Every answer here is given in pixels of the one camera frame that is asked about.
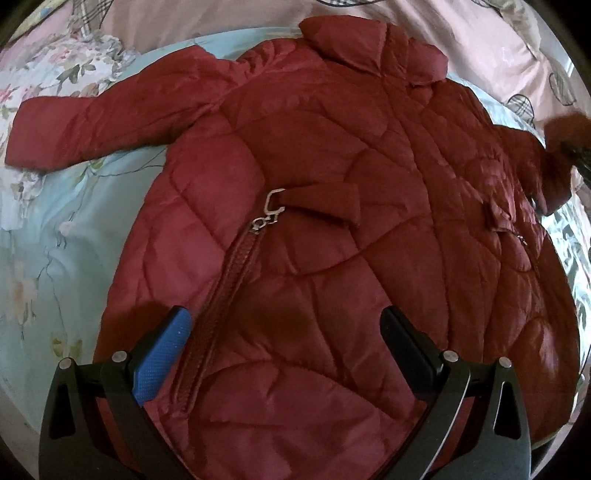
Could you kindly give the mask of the pink heart-pattern duvet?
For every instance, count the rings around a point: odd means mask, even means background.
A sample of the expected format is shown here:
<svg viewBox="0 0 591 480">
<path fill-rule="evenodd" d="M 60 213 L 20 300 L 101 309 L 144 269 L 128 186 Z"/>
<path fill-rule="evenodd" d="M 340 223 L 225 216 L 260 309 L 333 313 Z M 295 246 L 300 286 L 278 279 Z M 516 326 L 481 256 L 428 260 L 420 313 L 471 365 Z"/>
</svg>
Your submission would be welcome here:
<svg viewBox="0 0 591 480">
<path fill-rule="evenodd" d="M 66 32 L 108 34 L 146 53 L 226 31 L 294 28 L 311 16 L 351 15 L 392 23 L 437 46 L 451 72 L 537 126 L 556 115 L 589 113 L 589 68 L 575 62 L 548 8 L 525 2 L 540 28 L 539 60 L 483 1 L 41 1 L 2 48 L 1 64 L 16 66 Z"/>
</svg>

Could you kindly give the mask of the white pink floral quilt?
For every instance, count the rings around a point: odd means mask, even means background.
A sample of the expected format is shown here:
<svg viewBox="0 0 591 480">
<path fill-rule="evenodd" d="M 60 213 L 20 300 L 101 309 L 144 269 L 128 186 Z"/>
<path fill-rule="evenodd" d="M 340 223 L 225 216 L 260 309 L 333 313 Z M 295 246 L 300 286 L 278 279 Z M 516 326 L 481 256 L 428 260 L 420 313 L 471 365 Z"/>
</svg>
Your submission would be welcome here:
<svg viewBox="0 0 591 480">
<path fill-rule="evenodd" d="M 138 56 L 119 39 L 94 34 L 86 39 L 63 35 L 1 69 L 1 157 L 6 157 L 14 118 L 21 103 L 39 96 L 96 96 L 106 90 Z M 1 166 L 1 228 L 20 229 L 29 204 L 39 196 L 42 175 Z"/>
</svg>

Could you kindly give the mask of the red quilted puffer coat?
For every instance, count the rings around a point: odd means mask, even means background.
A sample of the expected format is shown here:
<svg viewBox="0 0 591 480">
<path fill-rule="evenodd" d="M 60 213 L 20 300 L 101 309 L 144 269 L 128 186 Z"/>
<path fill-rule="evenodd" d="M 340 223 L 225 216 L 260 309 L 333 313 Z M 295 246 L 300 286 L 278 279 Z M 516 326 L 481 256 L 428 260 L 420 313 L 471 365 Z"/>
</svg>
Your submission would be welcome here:
<svg viewBox="0 0 591 480">
<path fill-rule="evenodd" d="M 588 120 L 495 124 L 401 28 L 301 21 L 235 60 L 171 53 L 96 97 L 18 109 L 5 161 L 48 173 L 164 146 L 126 240 L 95 360 L 166 313 L 187 343 L 145 405 L 187 479 L 373 479 L 426 403 L 399 309 L 442 350 L 508 358 L 528 440 L 569 419 L 577 315 L 540 223 L 571 195 Z"/>
</svg>

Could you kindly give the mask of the beige pillow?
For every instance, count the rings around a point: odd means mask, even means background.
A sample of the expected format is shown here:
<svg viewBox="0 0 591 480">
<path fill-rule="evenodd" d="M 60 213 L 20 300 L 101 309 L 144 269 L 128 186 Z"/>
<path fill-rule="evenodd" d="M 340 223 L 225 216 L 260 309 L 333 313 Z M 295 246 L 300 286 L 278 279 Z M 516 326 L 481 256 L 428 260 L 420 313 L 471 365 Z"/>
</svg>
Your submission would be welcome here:
<svg viewBox="0 0 591 480">
<path fill-rule="evenodd" d="M 484 0 L 485 6 L 495 9 L 523 40 L 536 60 L 541 57 L 541 33 L 532 10 L 522 0 Z"/>
</svg>

